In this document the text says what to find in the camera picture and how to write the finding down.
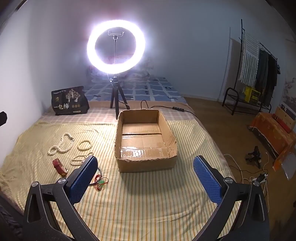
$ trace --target black tripod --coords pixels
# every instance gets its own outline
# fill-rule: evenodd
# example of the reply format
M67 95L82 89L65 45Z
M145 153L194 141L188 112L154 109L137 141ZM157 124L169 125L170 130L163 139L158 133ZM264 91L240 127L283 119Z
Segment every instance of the black tripod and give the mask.
M108 31L108 35L113 36L114 39L114 64L116 64L116 42L119 36L123 36L124 32L121 32L121 34L112 34L110 31ZM112 84L112 95L111 95L111 102L110 102L110 109L113 108L113 102L115 99L115 114L116 114L116 119L118 119L119 115L119 99L118 99L118 91L120 92L120 95L122 97L123 102L126 105L126 108L129 110L130 107L128 103L126 102L126 98L124 96L123 90L118 83L117 77L113 77L113 79L110 80Z
M250 162L255 162L256 164L257 164L257 167L259 168L259 169L261 169L261 165L260 165L260 160L261 160L261 157L260 157L260 151L259 151L259 148L258 148L258 146L255 146L255 148L254 148L254 151L253 152L250 152L250 153L248 153L248 155L250 156L250 155L253 155L253 157L251 157L251 158L246 158L246 161L250 161Z
M113 108L113 102L115 100L115 114L116 114L116 119L118 119L118 115L119 115L119 99L118 99L118 91L120 92L120 95L122 97L122 100L124 102L124 104L126 105L126 108L129 110L130 107L128 105L128 103L126 102L126 98L124 96L123 90L120 86L120 84L118 83L117 77L114 77L112 80L110 80L111 84L112 84L112 95L111 95L111 102L110 102L110 109Z

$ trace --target striped towel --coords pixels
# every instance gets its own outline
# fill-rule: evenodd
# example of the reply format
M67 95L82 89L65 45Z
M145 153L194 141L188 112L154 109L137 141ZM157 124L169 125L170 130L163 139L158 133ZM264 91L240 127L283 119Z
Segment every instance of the striped towel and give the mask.
M254 87L259 61L259 41L245 31L242 45L243 57L239 79L243 84Z

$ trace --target open cardboard box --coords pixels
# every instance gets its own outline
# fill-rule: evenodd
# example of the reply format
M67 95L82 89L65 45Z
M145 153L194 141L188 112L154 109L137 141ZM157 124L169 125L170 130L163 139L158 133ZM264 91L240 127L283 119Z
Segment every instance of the open cardboard box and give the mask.
M177 140L159 110L124 110L119 114L115 157L119 172L173 168Z

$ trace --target hanging clothes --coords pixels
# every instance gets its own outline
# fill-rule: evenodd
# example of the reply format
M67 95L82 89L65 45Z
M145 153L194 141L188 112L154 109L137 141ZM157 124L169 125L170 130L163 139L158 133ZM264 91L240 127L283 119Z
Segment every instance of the hanging clothes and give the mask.
M266 83L266 90L264 95L264 102L265 106L269 106L272 95L274 92L274 87L277 84L277 75L278 75L278 64L277 60L272 56L268 56L268 74L267 74L267 83Z
M240 81L243 84L254 87L259 61L259 41L254 39L247 31L244 32L243 57Z
M267 75L268 75L268 58L269 58L269 54L266 51L260 49L258 70L256 75L256 83L255 83L255 89L261 93L260 98L262 98L265 93Z

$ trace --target wooden floor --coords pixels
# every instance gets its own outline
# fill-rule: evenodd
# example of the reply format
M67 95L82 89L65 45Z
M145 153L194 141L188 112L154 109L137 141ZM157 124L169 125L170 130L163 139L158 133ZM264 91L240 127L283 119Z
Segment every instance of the wooden floor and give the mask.
M186 98L187 103L210 133L223 154L230 154L234 157L242 170L257 172L259 169L249 165L245 161L245 155L253 152L254 146L258 146L261 152L262 164L267 162L267 150L255 135L247 129L253 115L235 113L233 116L221 103L209 100ZM272 168L273 159L269 155L269 163L265 166L268 169L268 195L269 195L269 222L273 235L281 231L283 225L293 212L293 202L296 200L296 175L287 180L282 169L274 172ZM236 166L231 158L226 157L229 165ZM241 181L240 172L231 168L237 182ZM243 176L257 177L247 172Z

